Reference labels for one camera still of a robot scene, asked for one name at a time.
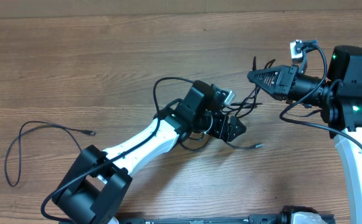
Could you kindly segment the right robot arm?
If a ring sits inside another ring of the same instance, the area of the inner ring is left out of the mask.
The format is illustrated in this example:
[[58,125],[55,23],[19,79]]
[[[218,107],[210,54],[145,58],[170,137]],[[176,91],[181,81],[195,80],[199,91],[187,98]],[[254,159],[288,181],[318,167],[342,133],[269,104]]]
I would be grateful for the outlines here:
[[292,42],[293,65],[254,68],[247,79],[288,106],[288,123],[330,133],[345,175],[350,222],[362,223],[362,48],[338,45],[330,61],[315,41]]

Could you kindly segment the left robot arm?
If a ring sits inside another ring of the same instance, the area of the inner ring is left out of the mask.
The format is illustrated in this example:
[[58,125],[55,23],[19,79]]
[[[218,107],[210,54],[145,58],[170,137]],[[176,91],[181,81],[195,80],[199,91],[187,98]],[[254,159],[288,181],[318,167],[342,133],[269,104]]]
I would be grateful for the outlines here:
[[116,223],[115,214],[133,176],[154,158],[192,134],[224,142],[244,134],[246,127],[238,118],[221,112],[233,98],[231,90],[196,80],[183,99],[158,110],[151,124],[129,140],[102,151],[86,147],[49,197],[66,215],[58,222]]

